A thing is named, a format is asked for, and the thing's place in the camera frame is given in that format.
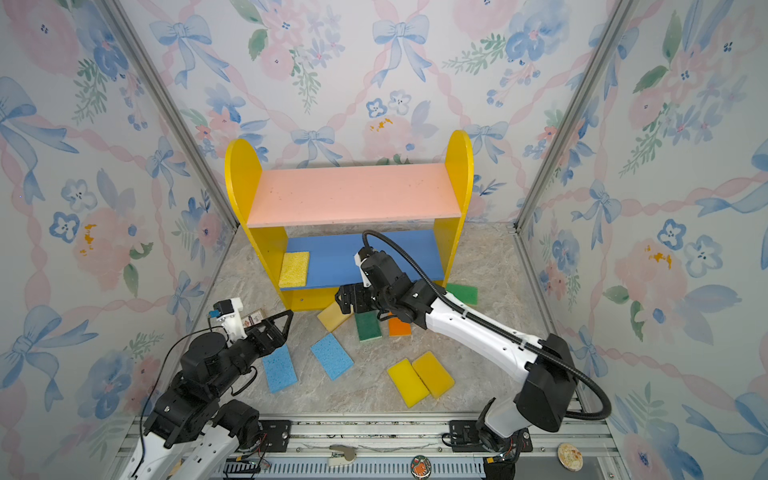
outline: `blue sponge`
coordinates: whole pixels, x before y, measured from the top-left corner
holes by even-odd
[[[312,346],[312,353],[320,361],[331,380],[338,379],[344,372],[352,368],[354,362],[339,344],[339,340],[329,333],[325,338]]]
[[[293,370],[293,363],[290,361],[288,345],[283,345],[265,356],[263,362],[266,383],[270,386],[270,392],[278,393],[299,381]]]

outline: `yellow shelf side panel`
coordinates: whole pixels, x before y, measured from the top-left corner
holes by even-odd
[[[475,176],[475,159],[472,154],[472,142],[463,130],[457,130],[448,142],[448,153],[445,155],[445,169],[456,194],[458,208],[462,211],[459,218],[439,218],[435,220],[435,240],[442,261],[445,279],[436,282],[441,286],[448,285],[453,259],[458,248],[458,239],[462,235],[464,220],[467,217],[469,201],[472,199],[472,179]]]
[[[261,260],[275,291],[286,308],[291,308],[290,296],[284,295],[278,287],[283,254],[288,248],[288,234],[283,227],[248,228],[248,216],[261,179],[261,163],[250,143],[239,138],[230,143],[224,160],[224,180],[232,210],[240,221],[250,244]]]

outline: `pink shelf board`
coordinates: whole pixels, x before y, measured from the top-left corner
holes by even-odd
[[[444,164],[265,170],[248,227],[460,217]]]

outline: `sponge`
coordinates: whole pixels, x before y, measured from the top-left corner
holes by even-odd
[[[400,391],[400,395],[408,408],[413,407],[429,395],[429,390],[424,386],[424,382],[416,374],[408,359],[389,367],[387,373]]]
[[[280,288],[292,288],[306,285],[306,271],[310,268],[310,252],[289,252],[283,254],[283,266],[280,267]]]
[[[429,393],[436,399],[448,392],[455,384],[451,374],[438,362],[432,352],[427,352],[414,360],[413,369],[427,386]]]
[[[476,286],[449,283],[445,289],[450,293],[453,293],[453,296],[461,300],[463,303],[466,303],[467,305],[478,304],[478,287]]]
[[[270,386],[270,392],[278,393],[299,381],[293,370],[293,363],[290,361],[288,345],[283,345],[265,356],[263,363],[266,383]]]
[[[332,333],[312,345],[311,350],[331,380],[338,379],[355,364]]]
[[[361,342],[367,342],[368,340],[380,339],[382,337],[382,329],[379,326],[379,312],[373,310],[372,312],[355,313],[355,323],[357,323],[357,336]]]
[[[410,334],[410,323],[401,322],[399,318],[389,319],[389,336],[406,336]]]
[[[352,315],[352,310],[349,313],[341,313],[341,308],[336,302],[331,303],[325,310],[317,314],[317,318],[326,327],[326,330],[332,332],[337,326],[344,323],[344,320],[348,319]]]

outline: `marble floor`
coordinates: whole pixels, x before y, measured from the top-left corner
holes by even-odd
[[[379,231],[430,228],[429,224],[386,224],[328,227],[294,227],[290,237],[360,232],[374,227]],[[451,273],[452,283],[479,288],[476,309],[500,323],[522,332],[546,337],[541,314],[531,287],[520,265],[515,245],[505,224],[467,223],[458,244]],[[224,260],[209,297],[218,300],[239,296],[250,313],[259,308],[267,315],[284,310],[253,248],[239,230]],[[270,393],[261,360],[257,380],[238,399],[263,413],[310,412],[399,412],[408,410],[386,369],[404,358],[411,361],[432,351],[449,371],[456,384],[440,399],[428,396],[411,412],[477,412],[492,397],[518,391],[495,364],[453,339],[413,326],[413,334],[388,337],[387,323],[382,323],[383,338],[361,343],[353,317],[334,335],[355,365],[336,381],[331,381],[310,347],[327,331],[316,318],[317,312],[296,313],[293,317],[288,350],[299,382],[277,394]]]

